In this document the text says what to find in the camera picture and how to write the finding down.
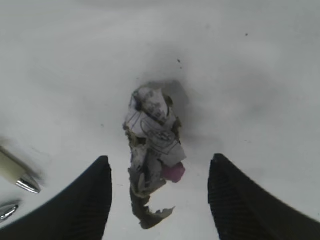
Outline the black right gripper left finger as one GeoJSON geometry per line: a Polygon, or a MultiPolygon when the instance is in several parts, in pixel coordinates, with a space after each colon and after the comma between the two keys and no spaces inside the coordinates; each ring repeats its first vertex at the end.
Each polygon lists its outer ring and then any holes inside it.
{"type": "Polygon", "coordinates": [[[0,230],[2,240],[101,240],[112,205],[112,170],[100,156],[60,194],[0,230]]]}

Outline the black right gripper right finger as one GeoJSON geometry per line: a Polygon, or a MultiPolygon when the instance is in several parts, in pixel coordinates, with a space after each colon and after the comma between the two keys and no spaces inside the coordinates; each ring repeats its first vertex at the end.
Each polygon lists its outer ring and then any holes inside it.
{"type": "Polygon", "coordinates": [[[227,157],[210,162],[208,204],[221,240],[318,240],[320,223],[277,199],[227,157]]]}

